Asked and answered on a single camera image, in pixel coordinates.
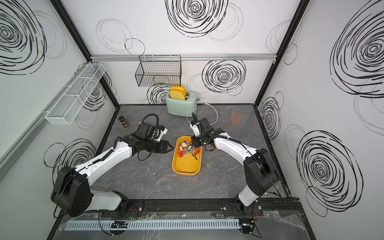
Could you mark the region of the pile of tagged keys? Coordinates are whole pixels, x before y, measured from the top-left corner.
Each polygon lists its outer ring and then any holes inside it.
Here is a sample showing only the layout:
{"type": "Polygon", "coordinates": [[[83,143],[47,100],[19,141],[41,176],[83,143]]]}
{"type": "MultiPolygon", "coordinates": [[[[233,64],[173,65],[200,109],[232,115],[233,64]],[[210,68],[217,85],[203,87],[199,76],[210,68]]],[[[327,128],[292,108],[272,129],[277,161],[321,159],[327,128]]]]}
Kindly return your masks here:
{"type": "Polygon", "coordinates": [[[178,156],[182,158],[188,154],[192,155],[195,160],[198,160],[197,156],[200,153],[200,148],[195,148],[191,141],[183,141],[178,145],[178,156]]]}

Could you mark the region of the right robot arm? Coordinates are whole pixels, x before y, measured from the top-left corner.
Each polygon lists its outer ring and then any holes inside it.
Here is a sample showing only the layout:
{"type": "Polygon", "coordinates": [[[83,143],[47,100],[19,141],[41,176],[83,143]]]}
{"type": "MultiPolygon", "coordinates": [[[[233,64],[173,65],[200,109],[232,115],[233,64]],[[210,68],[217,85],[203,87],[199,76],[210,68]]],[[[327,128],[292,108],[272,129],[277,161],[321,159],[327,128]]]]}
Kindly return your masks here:
{"type": "Polygon", "coordinates": [[[246,186],[237,195],[238,205],[246,209],[280,180],[277,166],[270,152],[265,148],[252,148],[233,139],[222,129],[199,130],[191,126],[194,132],[194,147],[213,145],[240,162],[245,171],[246,186]]]}

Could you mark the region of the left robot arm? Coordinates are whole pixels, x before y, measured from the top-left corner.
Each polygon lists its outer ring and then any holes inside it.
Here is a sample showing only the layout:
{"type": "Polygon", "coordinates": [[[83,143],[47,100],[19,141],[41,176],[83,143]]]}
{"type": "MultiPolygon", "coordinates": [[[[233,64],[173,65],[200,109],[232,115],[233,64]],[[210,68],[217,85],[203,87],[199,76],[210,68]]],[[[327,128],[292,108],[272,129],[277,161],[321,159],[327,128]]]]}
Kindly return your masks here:
{"type": "Polygon", "coordinates": [[[74,168],[63,167],[55,181],[51,201],[73,218],[94,211],[110,211],[123,217],[129,211],[125,195],[118,191],[92,191],[91,186],[111,168],[140,151],[167,154],[173,149],[166,140],[142,140],[132,135],[118,137],[113,147],[93,159],[74,168]]]}

